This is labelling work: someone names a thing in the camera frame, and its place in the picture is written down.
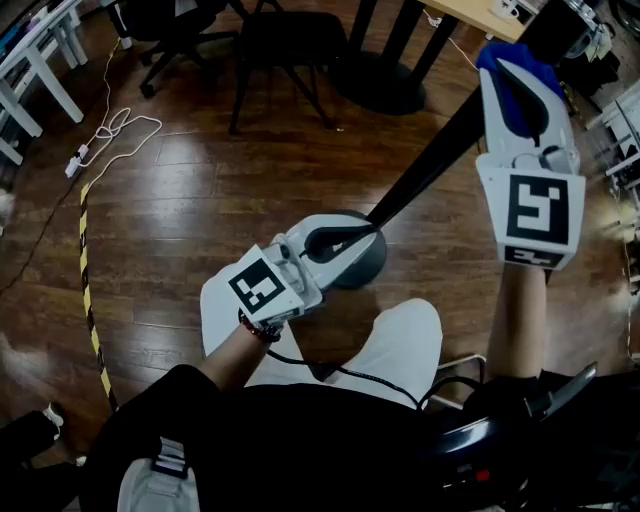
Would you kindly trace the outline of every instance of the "white cable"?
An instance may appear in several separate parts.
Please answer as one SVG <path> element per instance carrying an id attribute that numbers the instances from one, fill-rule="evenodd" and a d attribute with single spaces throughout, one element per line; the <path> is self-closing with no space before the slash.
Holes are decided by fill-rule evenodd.
<path id="1" fill-rule="evenodd" d="M 466 54 L 466 53 L 464 53 L 464 52 L 462 51 L 462 49 L 461 49 L 461 48 L 456 44 L 456 42 L 455 42 L 453 39 L 451 39 L 451 38 L 449 38 L 449 41 L 451 42 L 451 44 L 452 44 L 453 46 L 455 46 L 455 47 L 458 49 L 458 51 L 463 55 L 463 57 L 464 57 L 465 59 L 467 59 L 467 62 L 468 62 L 469 64 L 471 64 L 471 67 L 472 67 L 473 69 L 475 69 L 476 71 L 478 71 L 478 68 L 477 68 L 477 67 L 476 67 L 476 65 L 473 63 L 473 61 L 472 61 L 472 60 L 467 56 L 467 54 Z"/>
<path id="2" fill-rule="evenodd" d="M 107 86 L 107 110 L 104 113 L 104 117 L 102 118 L 102 122 L 100 123 L 100 126 L 98 127 L 96 132 L 93 134 L 93 137 L 91 137 L 89 142 L 87 142 L 86 147 L 91 145 L 91 143 L 96 139 L 107 139 L 107 142 L 98 151 L 96 151 L 96 153 L 91 157 L 91 159 L 86 164 L 78 163 L 78 167 L 83 167 L 83 168 L 89 167 L 95 161 L 95 159 L 107 148 L 107 146 L 109 146 L 109 144 L 111 144 L 113 139 L 115 139 L 118 135 L 120 135 L 120 132 L 126 126 L 129 126 L 130 124 L 135 123 L 136 121 L 138 121 L 140 119 L 146 119 L 147 121 L 151 121 L 151 122 L 157 123 L 158 126 L 149 135 L 147 135 L 142 140 L 142 142 L 140 144 L 138 144 L 138 147 L 136 147 L 136 149 L 134 149 L 132 152 L 116 155 L 111 160 L 109 160 L 109 162 L 107 162 L 107 165 L 104 166 L 104 169 L 102 169 L 102 172 L 100 174 L 98 174 L 98 176 L 96 176 L 93 179 L 93 181 L 91 181 L 91 183 L 89 183 L 89 186 L 87 188 L 87 192 L 89 190 L 91 190 L 91 187 L 93 187 L 93 185 L 96 183 L 96 181 L 98 181 L 100 178 L 102 178 L 104 173 L 107 172 L 107 169 L 109 168 L 109 166 L 113 162 L 115 162 L 116 160 L 118 160 L 120 158 L 127 158 L 127 157 L 135 155 L 140 150 L 140 148 L 142 146 L 144 146 L 149 139 L 151 139 L 151 137 L 153 137 L 155 134 L 157 134 L 162 129 L 162 121 L 160 121 L 159 119 L 155 119 L 153 117 L 136 116 L 133 119 L 129 120 L 129 116 L 131 115 L 131 109 L 129 107 L 123 108 L 122 110 L 117 112 L 111 118 L 111 121 L 109 121 L 109 124 L 107 126 L 105 126 L 105 122 L 107 121 L 107 117 L 109 116 L 109 111 L 111 110 L 111 103 L 110 103 L 110 101 L 111 101 L 111 86 L 109 85 L 109 82 L 107 81 L 107 73 L 109 71 L 109 64 L 111 63 L 111 59 L 113 59 L 113 55 L 115 54 L 119 44 L 120 44 L 120 39 L 118 39 L 118 42 L 116 43 L 116 45 L 113 47 L 113 50 L 111 50 L 111 53 L 109 54 L 109 60 L 107 60 L 107 65 L 106 65 L 106 67 L 104 69 L 104 75 L 102 77 L 104 83 Z M 118 119 L 121 119 L 121 121 L 118 124 L 116 124 L 116 120 L 118 120 Z"/>
<path id="3" fill-rule="evenodd" d="M 427 18 L 429 18 L 429 25 L 431 25 L 434 28 L 438 28 L 440 26 L 440 23 L 442 22 L 442 18 L 432 18 L 431 15 L 425 10 L 422 9 L 422 12 L 425 13 L 427 15 Z M 462 48 L 460 48 L 456 42 L 451 39 L 450 37 L 448 38 L 449 41 L 451 42 L 451 44 L 453 46 L 456 47 L 456 49 L 464 56 L 465 59 L 467 59 L 467 62 L 469 64 L 471 64 L 471 67 L 473 69 L 475 69 L 476 71 L 478 71 L 478 68 L 476 67 L 476 65 L 473 63 L 473 61 L 467 56 L 467 54 L 462 50 Z"/>
<path id="4" fill-rule="evenodd" d="M 622 210 L 620 208 L 620 188 L 616 187 L 616 191 L 615 193 L 612 191 L 611 195 L 613 196 L 613 198 L 616 201 L 616 209 L 618 210 L 618 217 L 620 218 L 619 222 L 622 226 L 624 226 L 622 224 Z M 635 226 L 635 222 L 633 225 L 633 231 L 634 231 L 634 237 L 635 237 L 635 230 L 636 230 L 636 226 Z M 632 304 L 633 304 L 633 295 L 631 294 L 631 288 L 632 288 L 632 284 L 631 284 L 631 263 L 629 261 L 629 253 L 627 252 L 627 242 L 624 239 L 624 233 L 622 235 L 622 247 L 624 248 L 624 257 L 625 257 L 625 268 L 623 269 L 623 273 L 625 274 L 625 277 L 627 278 L 627 284 L 628 284 L 628 292 L 629 292 L 629 303 L 627 306 L 627 357 L 629 359 L 631 359 L 631 362 L 638 366 L 638 361 L 636 361 L 633 357 L 633 354 L 631 353 L 631 308 L 632 308 Z"/>

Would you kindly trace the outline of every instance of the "wrist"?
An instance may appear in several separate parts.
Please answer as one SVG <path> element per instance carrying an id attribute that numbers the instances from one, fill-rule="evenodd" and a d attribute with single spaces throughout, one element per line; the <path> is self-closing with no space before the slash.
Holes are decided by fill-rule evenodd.
<path id="1" fill-rule="evenodd" d="M 515 280 L 544 279 L 545 273 L 546 269 L 542 267 L 518 265 L 516 263 L 505 263 L 503 268 L 503 275 Z"/>
<path id="2" fill-rule="evenodd" d="M 253 336 L 269 345 L 280 339 L 280 333 L 284 329 L 284 324 L 255 325 L 249 321 L 247 315 L 241 309 L 238 310 L 238 321 Z"/>

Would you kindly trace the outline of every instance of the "table base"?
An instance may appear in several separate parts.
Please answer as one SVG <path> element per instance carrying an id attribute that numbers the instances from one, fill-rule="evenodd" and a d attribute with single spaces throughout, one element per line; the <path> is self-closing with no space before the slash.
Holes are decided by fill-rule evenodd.
<path id="1" fill-rule="evenodd" d="M 359 52 L 330 69 L 338 92 L 368 110 L 387 115 L 407 115 L 422 110 L 426 93 L 422 84 L 407 87 L 412 70 L 401 63 L 389 69 L 382 55 Z"/>
<path id="2" fill-rule="evenodd" d="M 365 216 L 355 210 L 339 210 L 342 213 L 364 219 Z M 336 279 L 332 286 L 343 290 L 357 290 L 373 281 L 382 271 L 387 261 L 387 242 L 382 231 L 376 230 L 376 238 L 362 257 L 349 266 L 343 274 Z"/>

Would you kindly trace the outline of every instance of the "yellow and black tape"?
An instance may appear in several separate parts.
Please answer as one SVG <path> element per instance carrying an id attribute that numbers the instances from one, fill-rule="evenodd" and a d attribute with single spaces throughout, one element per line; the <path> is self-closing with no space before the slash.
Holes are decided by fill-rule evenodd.
<path id="1" fill-rule="evenodd" d="M 87 196 L 89 195 L 89 187 L 89 185 L 85 185 L 82 187 L 82 192 L 80 193 L 80 274 L 82 275 L 82 295 L 84 298 L 84 312 L 87 317 L 87 327 L 89 328 L 89 335 L 91 336 L 91 344 L 98 359 L 100 380 L 109 398 L 109 405 L 111 405 L 111 409 L 115 412 L 118 410 L 118 401 L 111 387 L 107 366 L 104 362 L 98 331 L 93 319 L 91 292 L 89 291 L 89 268 L 87 266 Z"/>

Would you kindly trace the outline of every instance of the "black pole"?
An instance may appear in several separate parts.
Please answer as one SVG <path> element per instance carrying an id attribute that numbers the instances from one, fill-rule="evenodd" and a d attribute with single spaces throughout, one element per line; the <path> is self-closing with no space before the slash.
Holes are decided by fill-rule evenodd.
<path id="1" fill-rule="evenodd" d="M 380 59 L 382 66 L 388 70 L 388 73 L 393 73 L 396 68 L 413 29 L 416 28 L 418 20 L 422 16 L 423 9 L 424 4 L 418 0 L 405 0 L 402 4 Z"/>
<path id="2" fill-rule="evenodd" d="M 413 91 L 420 87 L 424 77 L 427 76 L 431 66 L 438 58 L 438 55 L 440 55 L 442 48 L 447 43 L 447 39 L 449 39 L 457 24 L 458 18 L 455 16 L 445 14 L 442 17 L 440 25 L 438 25 L 438 28 L 431 36 L 431 39 L 429 39 L 427 47 L 422 53 L 422 57 L 420 57 L 416 67 L 413 68 L 413 71 L 411 72 L 411 76 L 409 76 L 407 81 L 407 90 Z"/>
<path id="3" fill-rule="evenodd" d="M 587 25 L 566 0 L 549 0 L 518 42 L 533 56 L 555 65 L 585 33 Z M 480 87 L 471 93 L 449 122 L 367 216 L 381 228 L 446 171 L 484 134 Z"/>
<path id="4" fill-rule="evenodd" d="M 353 22 L 353 28 L 351 29 L 351 35 L 349 36 L 349 51 L 356 53 L 362 48 L 364 36 L 369 28 L 369 22 L 371 16 L 373 16 L 373 10 L 376 8 L 378 0 L 361 0 L 358 7 L 358 13 L 356 19 Z"/>

